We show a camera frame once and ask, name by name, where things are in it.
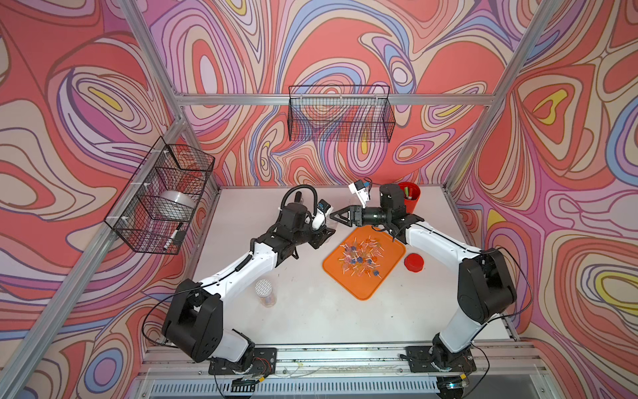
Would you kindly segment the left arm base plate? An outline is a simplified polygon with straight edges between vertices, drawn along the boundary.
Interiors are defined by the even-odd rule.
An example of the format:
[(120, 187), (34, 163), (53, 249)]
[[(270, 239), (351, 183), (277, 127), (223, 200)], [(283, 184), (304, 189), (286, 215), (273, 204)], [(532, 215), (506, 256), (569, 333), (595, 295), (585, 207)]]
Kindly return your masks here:
[(237, 362), (221, 357), (213, 357), (209, 365), (212, 376), (269, 376), (276, 372), (277, 349), (275, 347), (257, 347), (249, 349)]

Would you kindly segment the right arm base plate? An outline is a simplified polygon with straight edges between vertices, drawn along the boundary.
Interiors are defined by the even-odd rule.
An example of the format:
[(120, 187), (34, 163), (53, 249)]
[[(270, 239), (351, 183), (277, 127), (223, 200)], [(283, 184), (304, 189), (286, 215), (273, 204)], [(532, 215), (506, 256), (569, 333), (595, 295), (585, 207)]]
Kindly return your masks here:
[(408, 346), (400, 354), (410, 371), (471, 374), (477, 370), (474, 357), (467, 347), (460, 352), (449, 352), (445, 346)]

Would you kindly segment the candies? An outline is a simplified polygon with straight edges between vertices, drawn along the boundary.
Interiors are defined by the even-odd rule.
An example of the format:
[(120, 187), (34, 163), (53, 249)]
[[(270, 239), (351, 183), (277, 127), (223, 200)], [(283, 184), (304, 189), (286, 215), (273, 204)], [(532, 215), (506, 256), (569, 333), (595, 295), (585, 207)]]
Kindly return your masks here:
[(343, 274), (380, 278), (380, 260), (384, 249), (378, 239), (354, 239), (351, 243), (341, 244), (339, 249), (342, 254), (338, 262)]

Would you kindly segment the red jar lid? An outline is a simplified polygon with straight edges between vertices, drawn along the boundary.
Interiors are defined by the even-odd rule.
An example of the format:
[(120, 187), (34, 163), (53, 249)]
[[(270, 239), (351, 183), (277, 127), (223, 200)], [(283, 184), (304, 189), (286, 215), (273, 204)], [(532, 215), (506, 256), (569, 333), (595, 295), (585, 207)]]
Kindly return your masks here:
[(419, 273), (423, 270), (425, 261), (419, 254), (412, 253), (405, 257), (404, 266), (412, 273)]

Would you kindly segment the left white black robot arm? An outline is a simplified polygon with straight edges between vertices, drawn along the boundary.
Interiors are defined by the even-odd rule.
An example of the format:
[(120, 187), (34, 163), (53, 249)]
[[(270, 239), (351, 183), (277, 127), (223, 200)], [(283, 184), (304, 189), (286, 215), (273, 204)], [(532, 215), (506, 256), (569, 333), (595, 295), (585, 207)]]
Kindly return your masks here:
[(195, 362), (211, 357), (247, 362), (253, 356), (252, 342), (224, 327), (224, 306), (286, 259), (297, 259), (299, 245), (320, 248), (335, 234), (326, 225), (331, 211), (323, 199), (312, 214), (298, 202), (282, 206), (275, 224), (251, 240), (247, 254), (207, 279), (179, 284), (161, 333)]

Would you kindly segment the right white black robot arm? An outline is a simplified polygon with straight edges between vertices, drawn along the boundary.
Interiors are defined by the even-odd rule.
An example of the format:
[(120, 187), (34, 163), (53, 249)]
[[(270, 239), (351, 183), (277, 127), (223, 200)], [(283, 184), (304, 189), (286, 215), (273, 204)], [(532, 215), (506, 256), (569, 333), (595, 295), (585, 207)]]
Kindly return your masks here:
[(451, 371), (460, 359), (471, 354), (470, 346), (485, 326), (517, 301), (503, 253), (464, 244), (410, 213), (398, 184), (380, 187), (377, 207), (367, 205), (369, 193), (362, 181), (349, 189), (355, 195), (364, 193), (360, 203), (331, 211), (332, 220), (348, 227), (381, 226), (393, 239), (427, 253), (456, 272), (456, 312), (445, 329), (435, 334), (429, 352), (421, 359), (439, 372)]

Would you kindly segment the white lid jar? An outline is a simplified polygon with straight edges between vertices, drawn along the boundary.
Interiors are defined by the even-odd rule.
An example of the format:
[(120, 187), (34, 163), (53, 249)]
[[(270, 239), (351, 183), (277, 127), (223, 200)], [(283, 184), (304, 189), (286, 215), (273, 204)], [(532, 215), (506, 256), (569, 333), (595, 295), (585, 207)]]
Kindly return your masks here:
[(274, 287), (268, 279), (259, 279), (259, 281), (256, 282), (255, 293), (257, 294), (261, 304), (266, 308), (274, 306), (277, 302)]

